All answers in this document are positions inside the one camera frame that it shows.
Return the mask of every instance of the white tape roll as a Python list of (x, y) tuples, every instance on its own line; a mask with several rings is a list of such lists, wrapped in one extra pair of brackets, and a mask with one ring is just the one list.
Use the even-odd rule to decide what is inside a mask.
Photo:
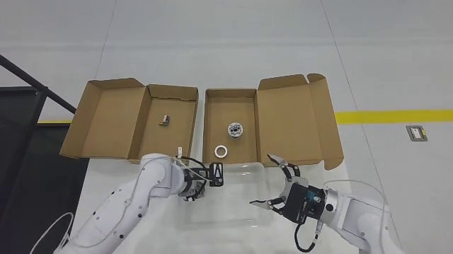
[[(225, 154), (219, 155), (219, 149), (225, 150)], [(215, 147), (214, 154), (217, 158), (224, 158), (228, 154), (228, 149), (224, 145), (219, 145), (219, 146)]]

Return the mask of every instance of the robotic arm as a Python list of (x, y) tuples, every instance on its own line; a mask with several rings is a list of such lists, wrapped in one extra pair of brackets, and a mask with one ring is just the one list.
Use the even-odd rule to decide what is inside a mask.
[[(300, 177), (299, 168), (283, 158), (268, 155), (286, 176), (285, 188), (278, 198), (252, 201), (257, 207), (272, 210), (297, 224), (294, 233), (297, 248), (308, 253), (313, 250), (323, 224), (336, 231), (347, 242), (360, 249), (360, 253), (403, 254), (392, 242), (388, 231), (389, 210), (382, 203), (369, 198), (341, 193), (332, 189), (318, 189)], [(299, 246), (297, 231), (310, 217), (318, 220), (315, 239), (307, 249)]]
[(188, 170), (166, 155), (143, 156), (137, 179), (113, 190), (75, 237), (55, 254), (113, 253), (146, 215), (153, 198), (180, 195), (184, 200), (193, 201), (204, 196), (207, 179), (212, 187), (223, 186), (221, 163), (211, 163), (207, 169), (194, 159), (186, 159), (202, 167)]
[[(389, 210), (369, 198), (319, 189), (300, 176), (299, 168), (283, 158), (268, 155), (285, 174), (285, 188), (278, 198), (252, 201), (257, 207), (272, 210), (297, 224), (294, 233), (297, 248), (308, 253), (325, 224), (360, 253), (403, 254), (392, 242), (388, 231)], [(171, 157), (149, 154), (140, 162), (136, 180), (113, 190), (107, 200), (92, 213), (79, 232), (55, 254), (110, 254), (138, 225), (155, 197), (179, 195), (193, 201), (204, 196), (207, 181), (212, 187), (223, 186), (223, 165), (211, 163), (209, 169), (192, 158), (200, 168), (182, 168)], [(310, 217), (318, 220), (315, 239), (307, 248), (299, 246), (297, 232)]]

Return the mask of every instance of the black mat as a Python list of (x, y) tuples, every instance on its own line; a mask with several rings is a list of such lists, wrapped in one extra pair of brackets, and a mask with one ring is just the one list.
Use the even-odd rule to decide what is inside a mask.
[[(0, 222), (0, 253), (29, 254), (50, 224), (76, 212), (88, 159), (59, 156), (69, 125), (37, 126)], [(61, 220), (34, 254), (50, 254), (69, 223)]]

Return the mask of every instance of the cardboard box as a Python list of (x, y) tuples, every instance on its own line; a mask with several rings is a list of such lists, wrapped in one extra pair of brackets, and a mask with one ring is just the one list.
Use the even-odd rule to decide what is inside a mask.
[[(60, 154), (140, 160), (149, 153), (190, 155), (198, 90), (135, 79), (89, 81)], [(164, 115), (168, 126), (160, 126)]]
[[(296, 165), (324, 161), (330, 170), (343, 162), (343, 149), (327, 80), (320, 74), (263, 79), (255, 89), (208, 89), (205, 99), (203, 161), (275, 166), (267, 154)], [(229, 137), (232, 122), (243, 125), (241, 138)], [(218, 145), (228, 148), (217, 158)]]

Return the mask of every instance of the wire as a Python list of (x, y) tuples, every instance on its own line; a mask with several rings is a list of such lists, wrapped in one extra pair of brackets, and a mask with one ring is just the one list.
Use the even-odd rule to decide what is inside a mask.
[(297, 233), (299, 232), (301, 225), (302, 224), (297, 224), (297, 226), (296, 226), (296, 231), (294, 232), (294, 241), (296, 242), (296, 247), (300, 252), (308, 253), (313, 250), (314, 246), (316, 246), (316, 241), (318, 240), (318, 234), (315, 234), (314, 240), (311, 243), (310, 247), (308, 247), (307, 249), (303, 249), (302, 247), (299, 246), (299, 241), (297, 239)]
[[(184, 159), (187, 159), (187, 160), (190, 160), (190, 161), (194, 161), (194, 162), (198, 163), (199, 165), (201, 165), (205, 170), (207, 170), (206, 166), (203, 163), (201, 163), (200, 161), (195, 160), (194, 158), (189, 158), (189, 157), (181, 157), (181, 158), (184, 158)], [(189, 171), (191, 171), (192, 173), (197, 175), (198, 177), (200, 177), (200, 178), (202, 178), (202, 179), (204, 179), (206, 181), (210, 181), (210, 182), (213, 181), (213, 180), (210, 180), (208, 178), (205, 178), (205, 177), (201, 176), (199, 173), (197, 173), (196, 171), (194, 171), (191, 168), (189, 168), (188, 166), (186, 166), (180, 158), (174, 158), (174, 159), (177, 162), (179, 162), (181, 165), (183, 165), (186, 169), (188, 169)]]
[(382, 245), (382, 232), (383, 232), (383, 229), (384, 229), (384, 215), (385, 215), (385, 206), (387, 205), (387, 198), (385, 197), (384, 193), (379, 191), (379, 189), (377, 189), (373, 185), (371, 185), (369, 183), (366, 183), (365, 181), (361, 181), (361, 180), (353, 180), (353, 179), (329, 180), (329, 181), (326, 181), (323, 184), (323, 188), (329, 183), (342, 183), (342, 182), (362, 183), (363, 185), (366, 185), (368, 187), (373, 188), (374, 190), (376, 190), (381, 195), (383, 203), (382, 203), (381, 224), (380, 224), (380, 227), (379, 227), (379, 244), (381, 246), (382, 253), (385, 254), (384, 247)]
[(58, 244), (57, 249), (55, 249), (55, 250), (60, 249), (60, 248), (64, 245), (64, 242), (66, 241), (66, 238), (67, 238), (67, 234), (68, 234), (68, 232), (69, 232), (69, 229), (71, 228), (72, 222), (74, 221), (74, 214), (72, 214), (71, 212), (67, 212), (67, 213), (64, 213), (63, 215), (61, 215), (60, 218), (56, 219), (56, 220), (53, 222), (53, 224), (51, 224), (51, 225), (46, 229), (46, 231), (41, 235), (41, 237), (38, 239), (38, 241), (36, 241), (36, 243), (35, 243), (35, 245), (33, 246), (33, 248), (31, 248), (30, 254), (33, 254), (33, 252), (35, 251), (36, 247), (37, 247), (38, 244), (41, 242), (41, 240), (49, 233), (49, 231), (55, 226), (55, 224), (57, 224), (57, 222), (58, 222), (60, 219), (63, 219), (66, 215), (69, 215), (69, 216), (71, 217), (71, 221), (69, 222), (68, 228), (67, 228), (66, 232), (64, 233), (62, 240), (60, 241), (60, 243)]
[[(181, 158), (183, 158), (183, 159), (185, 159), (185, 160), (193, 161), (194, 163), (199, 164), (201, 167), (203, 167), (203, 168), (205, 169), (206, 174), (209, 173), (209, 170), (206, 168), (206, 166), (204, 165), (204, 163), (202, 163), (202, 162), (200, 162), (200, 161), (197, 161), (197, 160), (195, 160), (194, 158), (190, 158), (190, 157), (186, 157), (186, 156), (181, 156)], [(180, 163), (183, 164), (183, 166), (187, 167), (187, 166), (180, 160), (180, 158), (177, 158), (177, 159), (180, 161)], [(201, 178), (203, 178), (200, 174), (196, 173), (195, 171), (192, 171), (192, 170), (190, 170), (190, 169), (189, 169), (189, 171), (191, 171), (191, 172), (193, 172), (195, 175), (198, 175), (198, 176), (200, 176)], [(187, 197), (186, 197), (187, 200), (189, 200), (189, 199), (194, 199), (194, 200), (197, 199), (197, 196), (205, 189), (206, 182), (207, 182), (207, 181), (211, 181), (211, 180), (209, 180), (209, 179), (207, 179), (207, 178), (203, 178), (203, 179), (204, 179), (205, 181), (203, 181), (203, 184), (202, 184), (201, 187), (198, 189), (198, 191), (195, 192), (195, 193), (194, 193), (193, 195), (191, 195), (191, 196), (187, 196)]]

